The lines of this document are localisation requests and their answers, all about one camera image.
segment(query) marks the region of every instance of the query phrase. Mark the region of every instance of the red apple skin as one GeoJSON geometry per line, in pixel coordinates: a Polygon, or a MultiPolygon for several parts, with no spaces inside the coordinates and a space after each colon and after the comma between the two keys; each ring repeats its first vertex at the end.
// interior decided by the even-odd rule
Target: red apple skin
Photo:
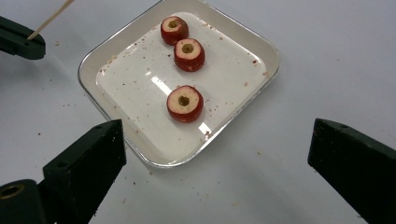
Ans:
{"type": "Polygon", "coordinates": [[[177,41],[181,39],[185,39],[189,37],[189,25],[183,21],[180,17],[177,16],[172,16],[168,17],[163,22],[161,23],[161,36],[163,38],[163,41],[167,45],[174,46],[177,41]],[[167,21],[176,21],[178,23],[178,29],[172,30],[172,31],[166,31],[163,27],[166,26],[168,23],[167,21]]]}
{"type": "Polygon", "coordinates": [[[175,64],[178,68],[185,72],[196,72],[204,66],[205,63],[205,50],[202,47],[201,43],[199,43],[196,39],[193,39],[198,43],[198,46],[201,48],[201,53],[194,59],[188,60],[184,58],[180,58],[177,56],[177,44],[174,46],[174,55],[175,55],[175,64]]]}
{"type": "Polygon", "coordinates": [[[204,97],[202,96],[202,94],[200,92],[198,92],[198,90],[196,90],[192,86],[187,86],[187,85],[186,86],[182,86],[182,87],[177,88],[177,90],[180,89],[180,88],[191,88],[191,89],[193,89],[194,92],[196,92],[198,94],[198,99],[199,99],[198,100],[198,105],[190,113],[186,113],[186,114],[181,114],[181,113],[177,113],[175,111],[172,111],[171,108],[169,107],[169,101],[170,101],[171,97],[178,97],[178,95],[176,95],[176,96],[173,95],[173,94],[175,94],[175,92],[177,92],[176,90],[174,90],[168,95],[168,98],[167,98],[167,101],[166,101],[167,109],[168,109],[169,115],[171,116],[172,119],[175,119],[175,120],[177,120],[179,122],[183,122],[183,123],[191,123],[191,122],[197,120],[199,118],[199,116],[201,115],[202,110],[204,108],[204,97]]]}

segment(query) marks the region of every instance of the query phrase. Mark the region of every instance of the apple flesh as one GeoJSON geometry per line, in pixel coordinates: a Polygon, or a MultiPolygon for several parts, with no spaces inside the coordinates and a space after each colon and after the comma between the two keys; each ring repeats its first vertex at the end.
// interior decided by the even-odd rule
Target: apple flesh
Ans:
{"type": "Polygon", "coordinates": [[[205,62],[205,50],[196,39],[182,39],[174,46],[175,64],[185,72],[195,72],[205,62]]]}
{"type": "Polygon", "coordinates": [[[180,17],[168,17],[161,23],[161,36],[167,45],[174,46],[177,41],[189,37],[189,26],[180,17]]]}
{"type": "Polygon", "coordinates": [[[204,108],[204,97],[192,86],[182,86],[168,95],[166,106],[172,119],[190,123],[199,118],[204,108]]]}

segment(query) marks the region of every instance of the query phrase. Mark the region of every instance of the apple core hole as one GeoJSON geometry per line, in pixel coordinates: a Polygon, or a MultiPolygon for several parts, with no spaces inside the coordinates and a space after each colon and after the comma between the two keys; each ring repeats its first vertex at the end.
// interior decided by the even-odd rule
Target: apple core hole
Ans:
{"type": "Polygon", "coordinates": [[[178,22],[177,21],[170,21],[168,26],[170,28],[176,28],[178,26],[178,22]]]}
{"type": "Polygon", "coordinates": [[[189,97],[180,96],[180,97],[178,97],[178,103],[180,105],[186,106],[190,103],[190,99],[189,99],[189,97]]]}
{"type": "Polygon", "coordinates": [[[192,44],[186,44],[183,45],[183,48],[181,50],[183,50],[184,53],[191,53],[194,51],[194,46],[192,44]]]}

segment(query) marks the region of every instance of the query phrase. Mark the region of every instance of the white surface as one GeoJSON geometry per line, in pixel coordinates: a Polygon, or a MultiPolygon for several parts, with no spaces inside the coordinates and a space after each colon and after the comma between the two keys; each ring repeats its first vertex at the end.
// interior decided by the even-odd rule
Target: white surface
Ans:
{"type": "MultiPolygon", "coordinates": [[[[105,119],[82,58],[156,1],[76,1],[43,32],[47,55],[0,52],[0,185],[32,178],[105,119]]],[[[128,163],[90,223],[365,223],[306,163],[315,118],[396,148],[396,2],[207,1],[273,41],[279,76],[193,161],[128,163]]],[[[35,29],[62,1],[2,1],[35,29]]]]}
{"type": "Polygon", "coordinates": [[[191,0],[176,9],[183,12],[172,15],[182,18],[190,37],[202,43],[205,64],[194,73],[181,71],[174,63],[174,47],[161,37],[161,23],[170,16],[167,9],[178,3],[169,0],[152,7],[95,48],[78,69],[82,86],[98,107],[109,118],[122,119],[137,155],[161,167],[178,166],[198,155],[269,84],[279,67],[279,54],[267,40],[191,0]],[[238,42],[228,36],[236,31],[238,42]],[[174,121],[166,109],[167,95],[183,85],[194,86],[205,99],[200,118],[189,124],[174,121]]]}

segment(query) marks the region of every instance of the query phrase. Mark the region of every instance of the cored apple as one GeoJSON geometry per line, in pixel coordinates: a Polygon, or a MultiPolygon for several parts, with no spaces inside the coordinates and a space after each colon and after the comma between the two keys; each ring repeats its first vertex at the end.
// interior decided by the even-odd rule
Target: cored apple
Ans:
{"type": "Polygon", "coordinates": [[[189,25],[180,17],[168,17],[161,24],[161,36],[166,44],[174,46],[177,41],[189,37],[189,25]]]}
{"type": "Polygon", "coordinates": [[[168,95],[166,101],[169,115],[180,122],[190,123],[201,115],[204,97],[192,86],[182,86],[168,95]]]}
{"type": "Polygon", "coordinates": [[[205,62],[205,50],[198,40],[193,38],[179,40],[174,47],[175,64],[185,72],[195,72],[205,62]]]}

